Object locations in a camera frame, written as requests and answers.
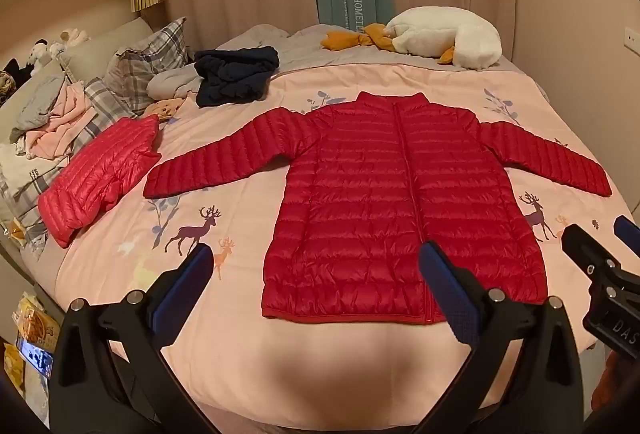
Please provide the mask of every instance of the jacket sleeve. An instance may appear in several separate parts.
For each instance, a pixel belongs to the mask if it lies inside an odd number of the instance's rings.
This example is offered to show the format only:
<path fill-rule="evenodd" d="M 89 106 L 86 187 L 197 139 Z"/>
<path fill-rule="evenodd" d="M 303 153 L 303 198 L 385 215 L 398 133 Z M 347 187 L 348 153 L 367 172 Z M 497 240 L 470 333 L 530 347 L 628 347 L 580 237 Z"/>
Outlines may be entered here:
<path fill-rule="evenodd" d="M 479 140 L 506 167 L 522 167 L 562 185 L 605 197 L 611 195 L 607 175 L 595 161 L 521 127 L 504 121 L 481 123 Z"/>
<path fill-rule="evenodd" d="M 246 178 L 276 156 L 294 159 L 318 140 L 327 123 L 326 117 L 315 113 L 303 115 L 277 107 L 231 136 L 156 166 L 149 172 L 143 195 L 170 197 Z"/>

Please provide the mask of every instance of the snack bag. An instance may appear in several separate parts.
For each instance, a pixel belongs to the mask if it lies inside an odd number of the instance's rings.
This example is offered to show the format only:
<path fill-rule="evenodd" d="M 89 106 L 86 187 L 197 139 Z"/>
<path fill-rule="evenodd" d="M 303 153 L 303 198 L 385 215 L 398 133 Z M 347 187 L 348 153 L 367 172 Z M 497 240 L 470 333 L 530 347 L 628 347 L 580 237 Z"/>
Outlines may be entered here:
<path fill-rule="evenodd" d="M 9 376 L 9 380 L 22 396 L 24 360 L 20 356 L 18 349 L 11 344 L 4 345 L 4 372 Z"/>
<path fill-rule="evenodd" d="M 14 313 L 14 322 L 18 326 L 20 335 L 30 344 L 49 353 L 56 350 L 60 326 L 42 311 L 42 306 L 34 297 L 24 294 Z"/>

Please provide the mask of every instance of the jacket zipper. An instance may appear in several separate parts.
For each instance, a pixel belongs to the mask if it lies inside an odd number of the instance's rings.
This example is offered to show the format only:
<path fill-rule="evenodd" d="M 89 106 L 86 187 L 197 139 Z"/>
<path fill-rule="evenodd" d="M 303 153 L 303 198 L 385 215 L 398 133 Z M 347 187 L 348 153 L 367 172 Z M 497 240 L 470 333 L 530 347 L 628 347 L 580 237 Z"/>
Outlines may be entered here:
<path fill-rule="evenodd" d="M 409 187 L 409 194 L 411 195 L 411 201 L 414 204 L 414 216 L 415 226 L 418 228 L 418 237 L 420 238 L 420 245 L 424 244 L 424 225 L 422 224 L 422 214 L 420 213 L 420 205 L 418 204 L 418 198 L 415 193 L 415 177 L 414 170 L 411 168 L 411 162 L 409 161 L 408 146 L 406 143 L 406 136 L 402 129 L 402 122 L 400 120 L 400 110 L 396 103 L 393 104 L 394 120 L 396 123 L 396 129 L 398 130 L 398 137 L 400 139 L 400 149 L 402 150 L 402 159 L 404 159 L 404 166 L 406 168 L 406 176 Z M 427 317 L 433 316 L 433 306 L 431 302 L 427 300 L 427 284 L 423 284 L 422 300 L 424 302 L 424 310 Z"/>

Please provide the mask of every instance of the gray bed sheet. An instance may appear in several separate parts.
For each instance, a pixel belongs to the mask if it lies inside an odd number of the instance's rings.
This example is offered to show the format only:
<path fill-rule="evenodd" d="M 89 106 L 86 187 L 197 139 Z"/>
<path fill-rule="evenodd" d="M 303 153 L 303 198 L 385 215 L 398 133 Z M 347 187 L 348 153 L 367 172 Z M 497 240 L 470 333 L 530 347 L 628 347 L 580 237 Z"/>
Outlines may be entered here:
<path fill-rule="evenodd" d="M 280 59 L 280 67 L 273 78 L 296 70 L 346 64 L 403 64 L 433 70 L 467 70 L 453 65 L 440 65 L 434 58 L 381 51 L 375 46 L 356 46 L 344 51 L 323 49 L 320 42 L 326 36 L 327 31 L 340 30 L 344 31 L 344 28 L 318 24 L 289 36 L 287 32 L 277 27 L 269 24 L 260 24 L 232 38 L 218 49 L 233 50 L 273 46 L 278 51 Z M 497 64 L 486 70 L 510 70 L 523 74 L 519 68 L 504 56 L 500 58 Z M 538 88 L 548 101 L 546 93 L 540 86 Z M 22 251 L 24 263 L 35 281 L 54 299 L 56 295 L 56 279 L 60 266 L 65 259 L 65 254 L 66 250 L 57 245 L 51 237 L 47 239 L 40 258 L 36 258 L 28 249 L 23 249 Z"/>

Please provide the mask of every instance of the screw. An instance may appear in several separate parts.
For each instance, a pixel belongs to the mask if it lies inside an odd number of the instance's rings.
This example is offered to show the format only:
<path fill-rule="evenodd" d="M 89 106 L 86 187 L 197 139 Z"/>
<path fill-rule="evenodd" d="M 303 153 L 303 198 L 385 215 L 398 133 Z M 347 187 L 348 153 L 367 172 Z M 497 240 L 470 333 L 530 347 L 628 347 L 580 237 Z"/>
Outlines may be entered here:
<path fill-rule="evenodd" d="M 562 307 L 562 301 L 556 296 L 549 297 L 548 302 L 553 309 L 560 309 Z"/>
<path fill-rule="evenodd" d="M 71 302 L 70 308 L 72 311 L 79 311 L 80 309 L 84 308 L 85 304 L 86 304 L 86 300 L 76 299 L 73 302 Z"/>
<path fill-rule="evenodd" d="M 129 304 L 140 304 L 145 294 L 139 289 L 134 289 L 127 294 L 127 302 Z"/>
<path fill-rule="evenodd" d="M 489 290 L 489 298 L 494 302 L 502 302 L 506 297 L 507 295 L 500 288 L 491 288 Z"/>

